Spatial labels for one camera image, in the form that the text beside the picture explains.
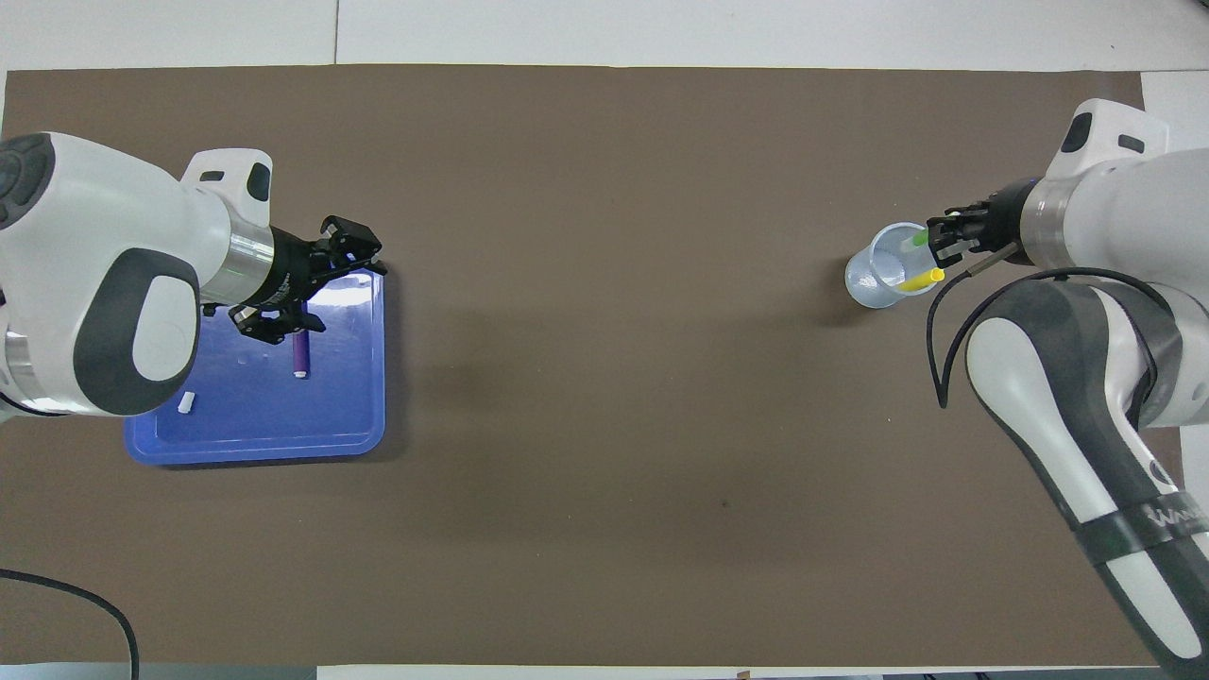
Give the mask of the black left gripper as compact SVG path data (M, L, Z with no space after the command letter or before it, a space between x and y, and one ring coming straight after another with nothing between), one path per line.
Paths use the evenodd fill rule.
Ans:
M264 283L253 293L253 307L229 310L230 322L245 338L277 345L297 332L326 332L306 301L316 295L312 280L332 281L357 271L384 276L382 244L371 227L337 215L326 217L320 237L303 241L285 229L268 227L273 255Z

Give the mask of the blue plastic tray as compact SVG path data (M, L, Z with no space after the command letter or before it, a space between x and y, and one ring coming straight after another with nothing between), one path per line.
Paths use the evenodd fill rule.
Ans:
M326 332L310 334L311 373L293 376L291 342L259 342L229 315L199 323L193 370L163 405L125 421L125 445L157 468L357 456L384 434L384 280L359 271L312 296ZM177 408L193 391L193 413Z

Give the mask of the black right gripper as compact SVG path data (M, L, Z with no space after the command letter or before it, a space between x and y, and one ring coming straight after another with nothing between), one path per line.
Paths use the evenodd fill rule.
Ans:
M1020 224L1025 202L1036 179L1011 181L987 198L988 204L948 208L941 217L929 218L929 250L936 267L953 267L970 253L997 253L1016 244L1010 258L1028 258Z

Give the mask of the brown table mat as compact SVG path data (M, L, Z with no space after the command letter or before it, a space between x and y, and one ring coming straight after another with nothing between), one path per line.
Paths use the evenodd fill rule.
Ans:
M112 417L0 426L0 567L111 600L144 663L1149 665L929 301L843 267L1045 172L1124 73L295 67L11 73L6 136L372 227L387 427L155 468Z

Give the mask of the translucent plastic cup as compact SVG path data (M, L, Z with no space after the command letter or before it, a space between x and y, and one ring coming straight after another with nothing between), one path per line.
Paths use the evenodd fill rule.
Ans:
M929 290L902 293L895 286L936 267L929 244L910 253L899 250L899 242L922 225L898 221L883 227L864 249L855 253L846 264L843 280L848 293L860 306L879 310L898 304L903 298L922 296Z

